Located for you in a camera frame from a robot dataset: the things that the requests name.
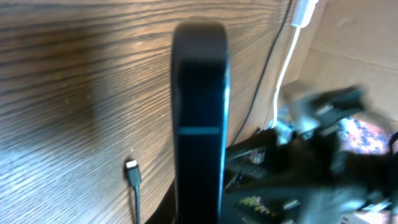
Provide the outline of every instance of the black cord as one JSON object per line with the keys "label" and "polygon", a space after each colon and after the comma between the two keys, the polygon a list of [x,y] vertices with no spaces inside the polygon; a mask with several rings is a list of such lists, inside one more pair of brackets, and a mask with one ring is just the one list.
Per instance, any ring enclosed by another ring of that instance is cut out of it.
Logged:
{"label": "black cord", "polygon": [[136,160],[126,162],[125,166],[126,178],[129,183],[129,191],[130,191],[130,201],[132,203],[132,189],[134,190],[134,202],[136,205],[136,211],[133,212],[133,205],[131,204],[131,213],[135,214],[136,224],[140,224],[140,216],[139,216],[139,185],[141,184],[141,173],[139,172],[138,163]]}
{"label": "black cord", "polygon": [[265,74],[266,74],[266,70],[267,70],[267,67],[268,67],[269,60],[270,60],[270,58],[271,58],[272,52],[274,51],[275,44],[276,44],[276,42],[277,42],[277,40],[278,40],[278,38],[279,38],[279,36],[280,36],[280,33],[282,32],[282,29],[284,28],[284,25],[285,25],[285,23],[286,23],[287,17],[288,17],[288,15],[289,15],[289,11],[290,11],[290,8],[291,8],[291,6],[292,6],[292,2],[293,2],[293,0],[290,0],[290,1],[289,1],[289,5],[287,6],[286,14],[285,14],[284,20],[282,21],[282,23],[281,23],[281,25],[280,25],[280,28],[279,28],[279,30],[278,30],[278,33],[277,33],[277,35],[275,36],[274,41],[272,42],[271,48],[269,49],[268,56],[267,56],[267,59],[266,59],[266,63],[264,64],[264,67],[262,68],[262,73],[261,73],[261,76],[260,76],[260,80],[259,80],[259,82],[258,82],[258,84],[257,84],[257,87],[256,87],[256,90],[255,90],[255,92],[254,92],[253,100],[252,100],[251,105],[250,105],[250,107],[249,107],[249,111],[248,111],[248,113],[247,113],[247,115],[246,115],[246,117],[245,117],[245,119],[244,119],[244,121],[243,121],[243,124],[242,124],[241,128],[239,129],[238,133],[236,134],[234,140],[232,141],[232,144],[231,144],[231,145],[235,144],[235,141],[237,140],[238,136],[241,134],[244,125],[246,124],[246,122],[247,122],[248,119],[249,119],[249,115],[250,115],[250,113],[251,113],[251,110],[253,109],[254,102],[255,102],[255,100],[256,100],[256,98],[257,98],[257,94],[258,94],[258,92],[259,92],[259,89],[260,89],[260,86],[261,86],[261,83],[262,83],[262,79],[264,78],[264,76],[265,76]]}

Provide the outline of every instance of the blue line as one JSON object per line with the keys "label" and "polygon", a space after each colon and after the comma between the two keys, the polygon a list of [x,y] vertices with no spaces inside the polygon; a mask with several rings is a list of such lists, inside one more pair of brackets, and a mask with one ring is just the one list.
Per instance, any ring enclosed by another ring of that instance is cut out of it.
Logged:
{"label": "blue line", "polygon": [[178,130],[181,135],[207,135],[219,134],[219,127],[182,127]]}

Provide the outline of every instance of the black glossy object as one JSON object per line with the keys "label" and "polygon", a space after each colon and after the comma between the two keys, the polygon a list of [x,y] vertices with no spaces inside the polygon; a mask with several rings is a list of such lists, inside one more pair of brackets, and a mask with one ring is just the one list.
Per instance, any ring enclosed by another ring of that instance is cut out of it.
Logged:
{"label": "black glossy object", "polygon": [[171,71],[177,223],[218,223],[229,101],[224,27],[211,20],[179,24]]}

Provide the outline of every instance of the white cable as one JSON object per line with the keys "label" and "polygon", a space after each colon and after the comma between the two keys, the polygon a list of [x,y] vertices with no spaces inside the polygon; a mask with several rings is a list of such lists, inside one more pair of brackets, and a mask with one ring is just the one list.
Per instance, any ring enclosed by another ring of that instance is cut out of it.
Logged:
{"label": "white cable", "polygon": [[296,46],[297,40],[299,39],[300,29],[301,29],[300,27],[296,27],[296,31],[294,32],[294,36],[293,36],[292,43],[290,45],[289,52],[286,55],[284,66],[282,67],[282,70],[280,71],[279,79],[278,79],[278,82],[276,84],[276,89],[275,89],[275,94],[274,94],[274,105],[273,105],[273,107],[274,107],[274,119],[272,120],[271,128],[274,128],[276,126],[276,124],[277,124],[279,89],[280,89],[280,86],[282,85],[282,80],[284,79],[287,66],[288,66],[288,64],[290,62],[290,58],[292,57],[292,54],[293,54],[293,50],[294,50],[294,48]]}

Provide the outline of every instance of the wooden table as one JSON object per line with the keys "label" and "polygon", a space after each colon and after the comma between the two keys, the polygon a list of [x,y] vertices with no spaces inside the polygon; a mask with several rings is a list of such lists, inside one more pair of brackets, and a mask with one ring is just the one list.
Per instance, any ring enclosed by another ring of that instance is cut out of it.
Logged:
{"label": "wooden table", "polygon": [[[221,21],[232,60],[229,143],[288,1],[15,0],[0,4],[0,223],[129,223],[123,161],[137,159],[142,221],[174,177],[172,32]],[[262,126],[289,41],[272,56],[240,136]]]}

